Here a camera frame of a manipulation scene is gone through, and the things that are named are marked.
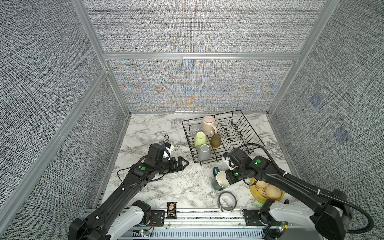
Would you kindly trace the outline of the dark green mug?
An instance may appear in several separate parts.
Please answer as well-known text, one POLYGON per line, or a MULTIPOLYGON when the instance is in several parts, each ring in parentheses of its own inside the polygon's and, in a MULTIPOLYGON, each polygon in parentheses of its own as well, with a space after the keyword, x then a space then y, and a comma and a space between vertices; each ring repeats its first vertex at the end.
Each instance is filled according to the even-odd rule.
POLYGON ((212 187, 216 191, 222 191, 230 186, 225 171, 220 171, 218 167, 213 168, 212 187))

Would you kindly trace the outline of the white cream mug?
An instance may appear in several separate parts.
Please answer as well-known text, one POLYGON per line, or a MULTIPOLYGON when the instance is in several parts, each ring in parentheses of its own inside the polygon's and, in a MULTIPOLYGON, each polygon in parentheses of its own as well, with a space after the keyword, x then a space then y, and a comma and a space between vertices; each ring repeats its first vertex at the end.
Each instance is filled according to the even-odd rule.
POLYGON ((211 158, 211 149, 207 144, 198 146, 198 160, 200 162, 208 161, 211 158))

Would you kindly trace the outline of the light green mug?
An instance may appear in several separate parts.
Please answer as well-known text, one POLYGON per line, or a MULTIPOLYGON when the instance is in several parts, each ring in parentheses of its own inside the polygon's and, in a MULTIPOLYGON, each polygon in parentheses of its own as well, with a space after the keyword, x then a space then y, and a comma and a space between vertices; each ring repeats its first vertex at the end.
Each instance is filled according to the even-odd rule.
POLYGON ((195 147, 206 145, 207 137, 204 132, 198 132, 195 136, 195 147))

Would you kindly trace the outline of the clear glass tumbler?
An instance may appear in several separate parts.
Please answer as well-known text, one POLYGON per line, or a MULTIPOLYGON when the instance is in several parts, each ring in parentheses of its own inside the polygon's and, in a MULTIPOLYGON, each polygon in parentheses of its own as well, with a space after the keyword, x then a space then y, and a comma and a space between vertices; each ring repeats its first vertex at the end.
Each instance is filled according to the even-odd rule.
POLYGON ((201 124, 200 123, 192 123, 190 126, 191 134, 197 134, 201 131, 201 124))

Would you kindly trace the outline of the black wire dish rack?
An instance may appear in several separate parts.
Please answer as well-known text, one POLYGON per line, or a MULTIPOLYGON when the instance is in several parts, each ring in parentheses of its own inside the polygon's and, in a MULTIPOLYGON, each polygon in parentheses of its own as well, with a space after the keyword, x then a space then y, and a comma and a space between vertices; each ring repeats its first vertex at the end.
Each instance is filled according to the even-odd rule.
POLYGON ((218 162, 225 152, 230 152, 232 149, 238 148, 244 144, 253 143, 263 147, 265 146, 262 139, 251 126, 250 122, 241 110, 215 114, 213 117, 216 120, 218 134, 221 136, 222 143, 219 148, 210 147, 211 158, 204 162, 200 162, 198 160, 198 149, 195 147, 196 134, 191 134, 190 130, 192 123, 200 123, 202 131, 203 117, 182 121, 187 143, 195 163, 203 165, 207 163, 218 162))

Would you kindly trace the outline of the amber glass cup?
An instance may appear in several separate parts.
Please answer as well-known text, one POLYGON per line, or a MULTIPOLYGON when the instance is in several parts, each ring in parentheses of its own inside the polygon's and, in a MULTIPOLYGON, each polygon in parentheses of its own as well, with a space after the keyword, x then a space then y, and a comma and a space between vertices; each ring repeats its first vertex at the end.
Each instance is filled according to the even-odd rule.
POLYGON ((221 136, 219 134, 214 134, 211 137, 210 145, 212 148, 219 148, 221 146, 221 136))

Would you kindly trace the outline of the pink iridescent mug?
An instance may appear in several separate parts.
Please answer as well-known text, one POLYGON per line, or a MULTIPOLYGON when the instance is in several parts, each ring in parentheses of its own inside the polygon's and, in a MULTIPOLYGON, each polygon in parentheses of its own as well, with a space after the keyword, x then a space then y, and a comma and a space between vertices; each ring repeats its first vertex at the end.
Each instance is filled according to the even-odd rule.
POLYGON ((205 116, 203 118, 202 131, 207 135, 214 135, 218 133, 216 120, 213 116, 205 116))

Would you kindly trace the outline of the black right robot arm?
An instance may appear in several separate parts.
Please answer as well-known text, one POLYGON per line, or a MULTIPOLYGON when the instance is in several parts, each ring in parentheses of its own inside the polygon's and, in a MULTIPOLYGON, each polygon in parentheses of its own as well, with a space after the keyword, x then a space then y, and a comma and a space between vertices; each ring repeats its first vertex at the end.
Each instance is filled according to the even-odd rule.
POLYGON ((374 227, 371 215, 362 208, 350 203, 346 195, 334 189, 332 192, 309 184, 286 171, 283 171, 269 152, 267 157, 251 159, 243 144, 223 154, 229 170, 226 179, 231 185, 254 178, 290 194, 306 207, 279 204, 267 200, 258 212, 258 220, 266 226, 266 238, 271 238, 269 229, 277 223, 290 222, 315 229, 327 240, 343 240, 346 234, 367 233, 374 227))

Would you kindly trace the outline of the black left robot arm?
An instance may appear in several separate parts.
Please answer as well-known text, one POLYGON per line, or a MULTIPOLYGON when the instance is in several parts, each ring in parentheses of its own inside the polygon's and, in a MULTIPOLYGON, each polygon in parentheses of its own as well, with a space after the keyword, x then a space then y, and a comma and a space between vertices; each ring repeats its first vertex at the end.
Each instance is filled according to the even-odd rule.
POLYGON ((152 144, 147 155, 129 168, 129 173, 119 187, 85 219, 75 219, 69 228, 70 240, 117 240, 128 229, 146 225, 151 207, 136 201, 122 213, 129 201, 139 193, 156 174, 181 172, 189 162, 183 157, 171 157, 171 144, 152 144))

